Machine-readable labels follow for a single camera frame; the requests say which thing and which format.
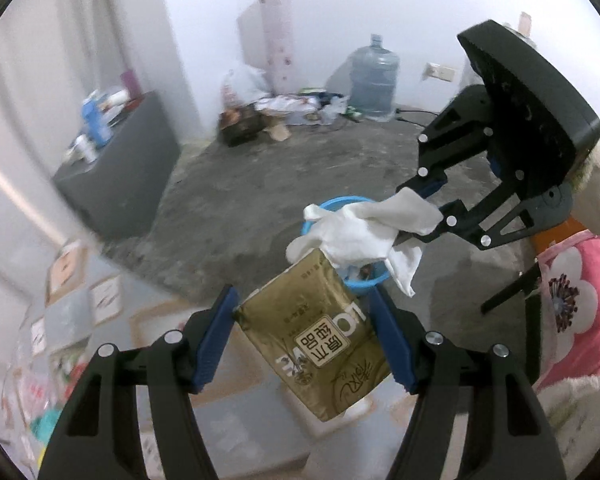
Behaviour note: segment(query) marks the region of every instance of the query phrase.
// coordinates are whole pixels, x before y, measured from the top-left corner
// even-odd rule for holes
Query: large water jug
[[[382,36],[373,34],[371,46],[352,55],[349,104],[365,117],[386,122],[395,113],[394,94],[400,58],[382,48]]]

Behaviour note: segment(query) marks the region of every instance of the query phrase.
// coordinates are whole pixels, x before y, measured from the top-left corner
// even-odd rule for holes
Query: pink cloth with flower
[[[600,238],[583,231],[538,256],[542,272],[543,389],[600,375]]]

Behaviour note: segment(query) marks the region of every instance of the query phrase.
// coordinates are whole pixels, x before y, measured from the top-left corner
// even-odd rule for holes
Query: gray floor
[[[214,143],[197,156],[185,150],[152,231],[110,245],[106,254],[196,304],[210,304],[225,283],[246,297],[288,266],[285,248],[299,234],[305,206],[348,194],[383,200],[414,174],[419,127],[397,121],[336,127],[296,127],[280,143],[267,134],[234,148]],[[496,182],[477,157],[452,168],[449,184],[432,200],[461,198],[472,206]],[[424,254],[416,296],[389,290],[398,306],[456,344],[479,350],[503,342],[522,357],[522,298],[484,318],[478,306],[532,261],[526,242],[479,251],[444,235]]]

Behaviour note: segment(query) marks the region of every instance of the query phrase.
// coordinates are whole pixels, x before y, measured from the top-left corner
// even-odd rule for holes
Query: power socket
[[[435,77],[437,79],[442,79],[442,81],[451,82],[456,77],[456,69],[449,68],[448,66],[438,65],[436,63],[427,63],[425,76]]]

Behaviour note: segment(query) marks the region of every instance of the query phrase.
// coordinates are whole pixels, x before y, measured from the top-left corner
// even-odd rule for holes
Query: blue trash can
[[[353,204],[356,202],[375,202],[375,200],[371,200],[370,198],[363,196],[339,196],[320,204],[320,207],[326,209],[327,211],[337,211],[346,204]],[[302,224],[302,230],[300,231],[300,234],[307,234],[313,224],[314,222],[304,222],[304,224]],[[344,280],[345,285],[349,287],[351,292],[357,296],[364,296],[378,283],[384,282],[384,280],[387,280],[391,276],[389,271],[386,270],[384,263],[376,262],[373,264],[373,267],[373,276],[377,276],[376,278],[371,278],[370,280],[365,281]]]

